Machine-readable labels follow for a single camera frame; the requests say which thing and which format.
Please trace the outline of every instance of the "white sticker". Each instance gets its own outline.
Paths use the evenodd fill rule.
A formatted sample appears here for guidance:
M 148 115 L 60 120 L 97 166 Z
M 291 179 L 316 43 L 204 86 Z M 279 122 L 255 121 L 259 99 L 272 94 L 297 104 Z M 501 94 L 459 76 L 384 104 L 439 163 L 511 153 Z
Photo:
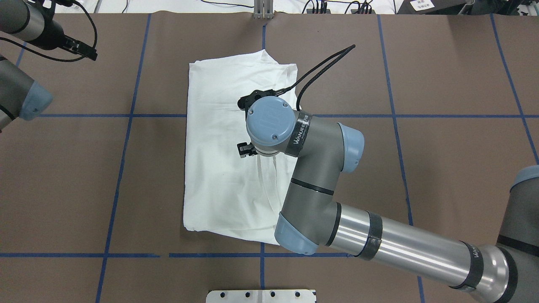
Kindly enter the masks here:
M 416 11 L 428 10 L 434 7 L 431 0 L 414 0 L 410 1 L 410 4 Z

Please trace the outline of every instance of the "white cloth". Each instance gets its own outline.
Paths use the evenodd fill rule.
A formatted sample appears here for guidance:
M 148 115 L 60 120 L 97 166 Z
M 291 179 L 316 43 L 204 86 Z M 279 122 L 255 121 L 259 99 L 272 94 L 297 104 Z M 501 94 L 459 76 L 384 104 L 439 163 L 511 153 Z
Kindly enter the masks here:
M 280 65 L 265 50 L 189 65 L 183 225 L 234 238 L 277 244 L 273 235 L 296 158 L 241 159 L 251 142 L 240 97 L 296 81 L 295 64 Z M 281 96 L 295 108 L 296 96 Z

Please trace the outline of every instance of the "white mounting plate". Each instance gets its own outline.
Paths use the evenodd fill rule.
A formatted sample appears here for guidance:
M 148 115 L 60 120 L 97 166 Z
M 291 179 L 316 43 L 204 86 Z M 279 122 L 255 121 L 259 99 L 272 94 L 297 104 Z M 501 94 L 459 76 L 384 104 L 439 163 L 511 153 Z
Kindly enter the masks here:
M 211 291 L 206 303 L 316 303 L 316 290 Z

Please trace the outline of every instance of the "robotic arm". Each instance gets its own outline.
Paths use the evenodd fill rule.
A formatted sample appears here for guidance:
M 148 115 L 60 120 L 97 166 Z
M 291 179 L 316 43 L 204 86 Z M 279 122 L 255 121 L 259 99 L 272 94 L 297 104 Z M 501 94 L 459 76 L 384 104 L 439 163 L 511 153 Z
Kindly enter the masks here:
M 496 246 L 455 241 L 332 201 L 340 172 L 359 163 L 362 133 L 295 111 L 267 92 L 238 102 L 252 140 L 238 151 L 298 158 L 275 231 L 281 246 L 302 254 L 329 246 L 437 280 L 479 302 L 539 302 L 539 166 L 517 176 Z
M 35 2 L 23 0 L 0 0 L 0 31 L 8 33 L 43 50 L 61 48 L 79 54 L 77 59 L 56 59 L 28 49 L 7 38 L 0 40 L 16 44 L 47 59 L 73 62 L 85 57 L 96 60 L 97 31 L 94 27 L 94 45 L 75 40 L 64 34 L 64 30 L 52 19 L 56 4 L 71 6 L 80 3 L 75 0 L 52 0 L 51 7 L 43 7 L 44 0 Z M 21 71 L 0 54 L 0 132 L 17 117 L 32 120 L 52 102 L 52 95 L 39 83 Z

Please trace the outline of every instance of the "light blue cap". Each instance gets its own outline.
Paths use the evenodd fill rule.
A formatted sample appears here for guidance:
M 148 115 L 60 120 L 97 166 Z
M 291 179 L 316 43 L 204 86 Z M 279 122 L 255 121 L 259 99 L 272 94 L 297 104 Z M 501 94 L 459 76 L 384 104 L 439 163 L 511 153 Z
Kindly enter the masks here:
M 290 137 L 295 125 L 294 110 L 279 97 L 258 99 L 247 112 L 247 132 L 261 146 L 275 146 Z
M 279 213 L 275 228 L 275 240 L 284 248 L 301 254 L 313 254 L 318 245 L 305 237 L 290 222 Z
M 533 178 L 539 178 L 539 165 L 528 166 L 521 169 L 519 173 L 516 174 L 515 183 L 513 183 L 511 189 L 513 189 L 513 187 L 515 187 L 515 185 L 519 184 L 520 182 Z
M 365 137 L 357 130 L 339 123 L 344 141 L 344 165 L 342 171 L 353 172 L 360 162 L 365 148 Z
M 23 106 L 20 109 L 19 117 L 26 121 L 30 121 L 37 117 L 47 106 L 52 102 L 52 95 L 41 86 L 37 81 L 34 81 L 26 99 L 24 99 Z

